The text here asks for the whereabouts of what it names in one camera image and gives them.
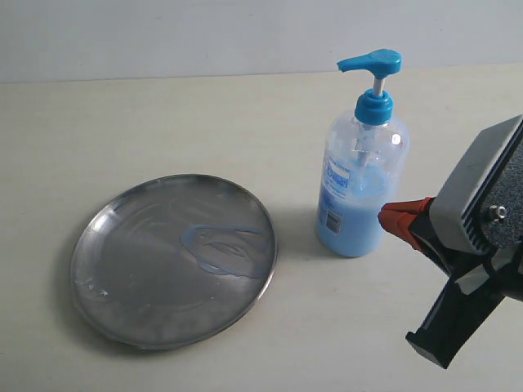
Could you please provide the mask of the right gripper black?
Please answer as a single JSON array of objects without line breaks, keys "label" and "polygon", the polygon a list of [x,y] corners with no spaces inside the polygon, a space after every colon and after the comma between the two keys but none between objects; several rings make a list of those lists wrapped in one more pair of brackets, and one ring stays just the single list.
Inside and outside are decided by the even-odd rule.
[{"label": "right gripper black", "polygon": [[506,298],[522,301],[522,242],[483,256],[460,252],[451,273],[435,241],[411,229],[433,197],[386,203],[378,215],[381,227],[422,253],[449,280],[416,332],[405,336],[425,359],[446,369],[454,356]]}]

